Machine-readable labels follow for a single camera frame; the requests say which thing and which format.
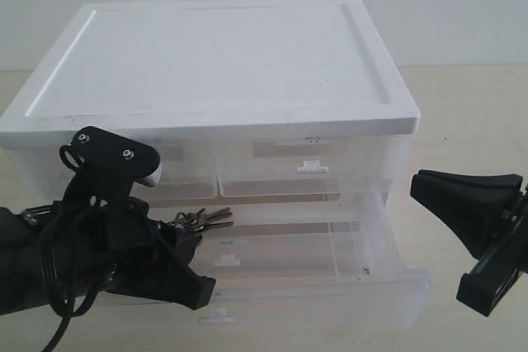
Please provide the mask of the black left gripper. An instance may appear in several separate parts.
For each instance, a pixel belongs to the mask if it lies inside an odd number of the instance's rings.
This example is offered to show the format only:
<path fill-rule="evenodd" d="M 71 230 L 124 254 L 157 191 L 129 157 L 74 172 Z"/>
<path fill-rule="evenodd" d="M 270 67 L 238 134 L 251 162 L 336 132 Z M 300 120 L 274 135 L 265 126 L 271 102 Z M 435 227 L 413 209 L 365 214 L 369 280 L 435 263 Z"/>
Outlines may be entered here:
<path fill-rule="evenodd" d="M 190 267 L 198 236 L 151 219 L 131 194 L 136 183 L 155 183 L 158 151 L 88 126 L 59 156 L 73 172 L 61 199 L 1 210 L 1 304 L 89 307 L 113 293 L 207 306 L 216 280 Z"/>

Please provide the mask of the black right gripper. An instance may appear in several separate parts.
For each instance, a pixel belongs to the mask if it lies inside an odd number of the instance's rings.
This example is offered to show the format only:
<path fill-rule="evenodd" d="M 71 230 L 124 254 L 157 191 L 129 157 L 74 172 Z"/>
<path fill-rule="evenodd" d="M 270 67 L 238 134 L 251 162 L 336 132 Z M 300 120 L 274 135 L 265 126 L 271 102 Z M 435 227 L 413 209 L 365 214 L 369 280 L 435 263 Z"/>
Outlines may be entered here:
<path fill-rule="evenodd" d="M 527 190 L 517 174 L 469 176 L 420 170 L 410 196 L 439 218 L 479 260 L 456 299 L 489 317 L 527 272 Z"/>

